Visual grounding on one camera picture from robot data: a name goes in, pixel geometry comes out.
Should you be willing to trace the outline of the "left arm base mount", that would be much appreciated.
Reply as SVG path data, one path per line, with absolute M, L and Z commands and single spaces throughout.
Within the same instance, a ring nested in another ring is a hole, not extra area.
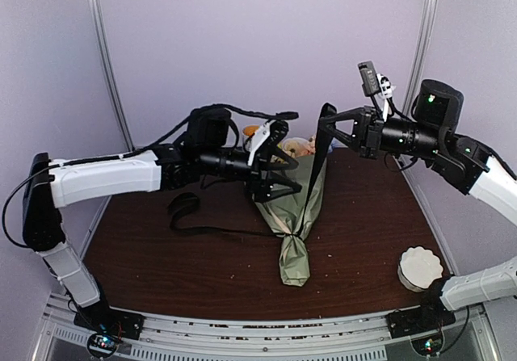
M 69 302 L 75 307 L 74 324 L 93 331 L 86 340 L 86 350 L 95 360 L 112 357 L 125 339 L 141 336 L 144 316 L 112 308 L 103 292 L 90 306 L 83 307 L 74 298 Z

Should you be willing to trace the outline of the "green wrapping paper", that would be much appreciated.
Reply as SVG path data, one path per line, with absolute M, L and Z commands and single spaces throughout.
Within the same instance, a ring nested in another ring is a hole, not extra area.
M 314 156 L 299 157 L 297 161 L 298 167 L 295 170 L 285 170 L 280 175 L 299 183 L 301 191 L 264 204 L 257 203 L 256 207 L 271 232 L 281 239 L 279 271 L 282 283 L 302 287 L 310 278 L 305 240 L 322 209 L 327 160 L 323 160 L 311 191 L 308 188 Z

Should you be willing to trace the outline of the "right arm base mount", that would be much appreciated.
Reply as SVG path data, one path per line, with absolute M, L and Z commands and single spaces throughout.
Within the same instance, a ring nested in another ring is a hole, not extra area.
M 443 329 L 456 322 L 438 296 L 424 296 L 417 307 L 394 310 L 386 316 L 391 338 L 412 337 L 411 346 L 421 356 L 439 356 L 445 349 Z

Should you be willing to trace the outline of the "cream fake flower bunch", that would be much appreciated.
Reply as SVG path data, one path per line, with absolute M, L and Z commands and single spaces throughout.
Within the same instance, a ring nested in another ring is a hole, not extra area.
M 301 141 L 297 139 L 287 139 L 279 143 L 277 147 L 291 158 L 310 155 L 308 141 L 305 139 L 302 139 Z

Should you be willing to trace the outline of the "black printed ribbon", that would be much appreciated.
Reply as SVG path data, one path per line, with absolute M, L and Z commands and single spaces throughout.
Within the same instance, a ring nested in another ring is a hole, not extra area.
M 311 191 L 315 183 L 316 177 L 321 169 L 323 160 L 327 158 L 329 150 L 316 151 L 314 156 L 313 170 L 309 180 L 308 191 Z M 216 226 L 198 225 L 186 228 L 179 226 L 179 221 L 200 209 L 200 198 L 192 192 L 182 193 L 176 196 L 167 207 L 167 213 L 171 216 L 169 228 L 170 230 L 181 236 L 199 236 L 209 233 L 238 233 L 243 235 L 260 236 L 264 233 L 247 229 L 230 229 Z

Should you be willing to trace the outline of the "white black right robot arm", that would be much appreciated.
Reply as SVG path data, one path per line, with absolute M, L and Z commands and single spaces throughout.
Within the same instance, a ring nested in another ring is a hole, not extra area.
M 326 103 L 318 128 L 363 158 L 380 151 L 408 155 L 425 162 L 463 195 L 487 204 L 511 223 L 516 222 L 516 174 L 488 145 L 456 133 L 463 94 L 432 79 L 422 81 L 412 117 L 383 120 L 374 107 L 339 112 Z M 463 276 L 437 279 L 424 305 L 414 312 L 414 323 L 432 329 L 445 316 L 473 304 L 516 294 L 516 259 Z

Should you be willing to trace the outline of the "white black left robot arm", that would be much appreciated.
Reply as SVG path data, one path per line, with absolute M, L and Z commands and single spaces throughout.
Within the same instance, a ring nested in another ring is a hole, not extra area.
M 298 114 L 246 111 L 225 103 L 196 108 L 154 142 L 100 157 L 51 159 L 34 156 L 28 177 L 12 192 L 23 193 L 23 242 L 36 252 L 84 317 L 99 332 L 116 325 L 100 286 L 68 242 L 60 210 L 84 200 L 133 192 L 172 191 L 205 176 L 240 181 L 252 200 L 265 203 L 301 191 L 280 175 L 297 161 L 279 147 Z

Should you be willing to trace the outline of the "pink fake flower stem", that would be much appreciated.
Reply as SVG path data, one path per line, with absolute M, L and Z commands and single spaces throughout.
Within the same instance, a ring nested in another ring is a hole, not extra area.
M 307 140 L 305 148 L 306 148 L 308 154 L 315 154 L 316 153 L 316 151 L 317 151 L 316 139 L 317 138 L 315 136 L 311 136 Z

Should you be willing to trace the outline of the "white round bowl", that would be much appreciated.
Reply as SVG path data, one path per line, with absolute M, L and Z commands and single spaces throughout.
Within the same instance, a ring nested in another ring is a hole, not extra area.
M 298 147 L 305 147 L 307 140 L 304 138 L 293 137 L 285 139 L 282 143 L 284 149 L 294 149 Z

